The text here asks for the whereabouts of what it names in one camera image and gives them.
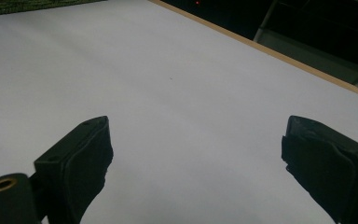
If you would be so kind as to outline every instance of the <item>brass grommet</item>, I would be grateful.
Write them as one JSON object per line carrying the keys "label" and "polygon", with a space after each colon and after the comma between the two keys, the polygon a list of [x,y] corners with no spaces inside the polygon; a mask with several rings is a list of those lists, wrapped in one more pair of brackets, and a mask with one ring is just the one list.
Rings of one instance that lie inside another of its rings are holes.
{"label": "brass grommet", "polygon": [[16,184],[17,184],[17,179],[15,178],[7,177],[7,178],[0,179],[0,192],[10,189]]}

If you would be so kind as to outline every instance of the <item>white surface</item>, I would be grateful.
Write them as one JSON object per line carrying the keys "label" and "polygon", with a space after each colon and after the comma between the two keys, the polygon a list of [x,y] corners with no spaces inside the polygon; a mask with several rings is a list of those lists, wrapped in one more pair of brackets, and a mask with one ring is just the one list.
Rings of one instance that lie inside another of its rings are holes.
{"label": "white surface", "polygon": [[147,1],[0,16],[0,175],[110,118],[82,223],[333,223],[285,171],[290,115],[358,141],[358,95]]}

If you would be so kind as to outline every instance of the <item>wooden edge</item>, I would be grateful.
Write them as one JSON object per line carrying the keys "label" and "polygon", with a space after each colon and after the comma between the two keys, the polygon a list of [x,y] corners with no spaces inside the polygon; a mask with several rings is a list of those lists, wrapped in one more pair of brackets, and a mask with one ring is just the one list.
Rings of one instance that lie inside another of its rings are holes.
{"label": "wooden edge", "polygon": [[320,77],[320,78],[322,78],[322,79],[324,79],[326,81],[329,81],[331,83],[334,83],[334,84],[338,85],[339,87],[345,88],[345,89],[347,89],[349,91],[353,91],[353,92],[358,94],[358,88],[353,86],[352,84],[350,84],[348,82],[345,82],[345,81],[343,81],[341,79],[338,79],[336,77],[332,77],[330,75],[327,75],[326,73],[324,73],[322,71],[319,71],[318,69],[315,69],[315,68],[313,68],[311,66],[308,66],[308,65],[306,65],[304,63],[301,63],[299,61],[296,61],[293,58],[290,58],[290,57],[288,57],[286,55],[283,55],[278,51],[269,49],[269,48],[267,48],[267,47],[265,47],[263,45],[260,45],[260,44],[254,42],[254,41],[252,41],[250,39],[247,39],[247,38],[241,36],[241,35],[237,35],[237,34],[231,32],[231,31],[226,30],[225,28],[222,28],[222,27],[220,27],[220,26],[218,26],[216,24],[213,24],[213,23],[211,23],[209,21],[203,20],[202,18],[194,16],[193,14],[190,14],[190,13],[188,13],[186,11],[183,11],[180,8],[173,7],[173,6],[171,6],[171,5],[169,5],[169,4],[165,3],[165,2],[162,2],[160,0],[149,0],[149,1],[159,5],[161,7],[165,7],[167,9],[171,10],[171,11],[179,13],[179,14],[187,17],[187,18],[190,18],[193,21],[196,21],[196,22],[199,22],[199,23],[201,23],[201,24],[203,24],[205,26],[208,26],[208,27],[214,29],[215,31],[217,31],[217,32],[219,32],[221,34],[228,35],[229,37],[234,38],[234,39],[240,41],[243,44],[246,44],[246,45],[248,45],[248,46],[250,46],[250,47],[252,47],[254,49],[258,49],[260,51],[263,51],[263,52],[267,53],[268,55],[270,55],[270,56],[272,56],[274,58],[277,58],[277,59],[279,59],[281,61],[284,61],[286,63],[290,63],[292,66],[295,66],[295,67],[300,68],[300,69],[302,69],[302,70],[304,70],[304,71],[306,71],[308,73],[311,73],[311,74],[315,75],[316,77]]}

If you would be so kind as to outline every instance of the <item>green surface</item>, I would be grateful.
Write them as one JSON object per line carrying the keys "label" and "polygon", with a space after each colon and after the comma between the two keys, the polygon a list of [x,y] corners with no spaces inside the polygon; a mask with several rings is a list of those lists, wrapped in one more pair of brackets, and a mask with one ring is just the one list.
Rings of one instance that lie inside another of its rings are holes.
{"label": "green surface", "polygon": [[102,0],[0,0],[0,15],[52,7],[67,7]]}

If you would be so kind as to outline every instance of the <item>table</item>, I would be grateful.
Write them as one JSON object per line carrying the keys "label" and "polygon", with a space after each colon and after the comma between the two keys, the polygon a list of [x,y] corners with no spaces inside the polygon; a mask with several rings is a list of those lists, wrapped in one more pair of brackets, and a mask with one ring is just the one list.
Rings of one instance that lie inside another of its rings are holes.
{"label": "table", "polygon": [[333,223],[285,170],[290,115],[358,141],[358,94],[148,1],[0,16],[0,175],[110,118],[82,223]]}

